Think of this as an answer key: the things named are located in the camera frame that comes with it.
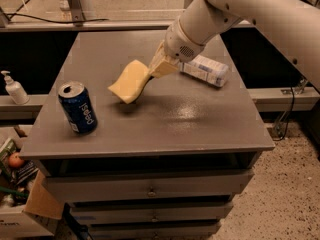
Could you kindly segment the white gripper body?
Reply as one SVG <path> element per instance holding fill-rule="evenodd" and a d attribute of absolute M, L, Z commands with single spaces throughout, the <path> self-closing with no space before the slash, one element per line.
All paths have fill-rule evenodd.
<path fill-rule="evenodd" d="M 178 17 L 166 31 L 165 54 L 181 62 L 189 62 L 204 50 L 205 37 L 205 28 L 200 22 Z"/>

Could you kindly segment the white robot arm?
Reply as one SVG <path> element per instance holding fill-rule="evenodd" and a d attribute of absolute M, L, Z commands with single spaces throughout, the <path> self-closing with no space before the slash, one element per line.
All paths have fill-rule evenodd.
<path fill-rule="evenodd" d="M 320 90 L 320 9 L 300 0 L 193 0 L 168 27 L 149 64 L 150 75 L 174 72 L 243 20 Z"/>

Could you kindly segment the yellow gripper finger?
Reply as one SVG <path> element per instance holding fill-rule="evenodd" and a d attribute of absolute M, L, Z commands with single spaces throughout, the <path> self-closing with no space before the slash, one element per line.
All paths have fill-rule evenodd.
<path fill-rule="evenodd" d="M 178 69 L 178 60 L 153 59 L 149 65 L 149 75 L 154 78 L 161 78 L 175 72 Z"/>
<path fill-rule="evenodd" d="M 161 41 L 151 62 L 149 64 L 149 69 L 151 72 L 161 72 L 165 66 L 165 52 L 164 52 L 164 42 Z"/>

